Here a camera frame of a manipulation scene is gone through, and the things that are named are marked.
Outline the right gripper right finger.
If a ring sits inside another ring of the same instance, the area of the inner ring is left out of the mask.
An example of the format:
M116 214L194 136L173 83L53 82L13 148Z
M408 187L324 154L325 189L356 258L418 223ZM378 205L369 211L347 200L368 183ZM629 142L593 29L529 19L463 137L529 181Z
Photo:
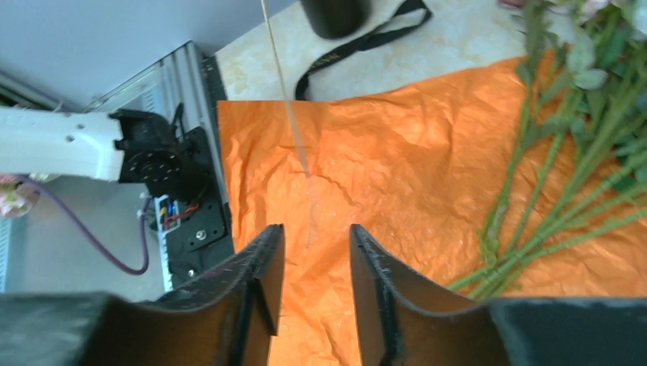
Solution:
M359 224L349 229L363 365L644 365L646 300L499 297L429 280Z

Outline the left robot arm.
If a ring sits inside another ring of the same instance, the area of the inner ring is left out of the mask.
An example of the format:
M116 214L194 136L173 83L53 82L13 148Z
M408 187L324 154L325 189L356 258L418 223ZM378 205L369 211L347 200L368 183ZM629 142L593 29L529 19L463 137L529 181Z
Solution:
M69 113L3 107L1 174L32 185L34 175L143 184L154 197L186 204L213 189L211 170L194 157L190 134L148 111Z

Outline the black ribbon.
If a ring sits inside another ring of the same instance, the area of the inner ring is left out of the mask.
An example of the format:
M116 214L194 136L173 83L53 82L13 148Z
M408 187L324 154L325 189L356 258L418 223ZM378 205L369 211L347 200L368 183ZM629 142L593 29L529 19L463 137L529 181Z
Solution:
M395 24L397 18L402 18L405 15L413 14L414 12L418 11L421 12L420 19L412 23L412 25L387 30L388 26ZM340 61L350 57L354 53L369 51L378 47L382 47L387 43L394 42L403 37L406 37L408 34L413 33L414 31L425 25L427 22L429 22L433 18L433 16L434 13L424 1L402 1L402 3L399 4L393 15L388 20L376 26L367 33L346 43L343 43L338 47L332 49L331 51L323 54L319 58L315 59L315 61L311 63L309 68L304 72L304 74L296 83L294 91L295 100L310 100L308 96L308 89L310 87L310 77L313 74L331 67L336 63L339 63Z

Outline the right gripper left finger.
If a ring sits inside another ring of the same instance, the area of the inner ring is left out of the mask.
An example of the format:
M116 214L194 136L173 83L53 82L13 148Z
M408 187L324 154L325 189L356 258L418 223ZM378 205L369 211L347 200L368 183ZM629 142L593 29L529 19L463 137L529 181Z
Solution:
M265 365L278 333L285 230L158 300L102 292L4 294L3 365Z

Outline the orange paper flower bouquet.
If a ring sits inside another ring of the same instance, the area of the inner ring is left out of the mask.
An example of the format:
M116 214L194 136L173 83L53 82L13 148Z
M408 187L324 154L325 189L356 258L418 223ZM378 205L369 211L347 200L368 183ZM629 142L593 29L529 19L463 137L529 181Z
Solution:
M522 273L646 217L646 3L528 1L511 160L478 232L481 264L450 289L486 300Z

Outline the orange wrapping paper sheet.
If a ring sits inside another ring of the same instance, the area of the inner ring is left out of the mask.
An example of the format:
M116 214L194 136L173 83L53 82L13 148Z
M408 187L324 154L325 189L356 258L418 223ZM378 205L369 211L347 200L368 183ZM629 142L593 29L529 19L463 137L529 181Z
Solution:
M510 159L524 87L518 59L394 91L294 103L305 178L281 101L218 104L233 237L285 228L271 365L359 365L349 226L449 284L481 262L478 231Z

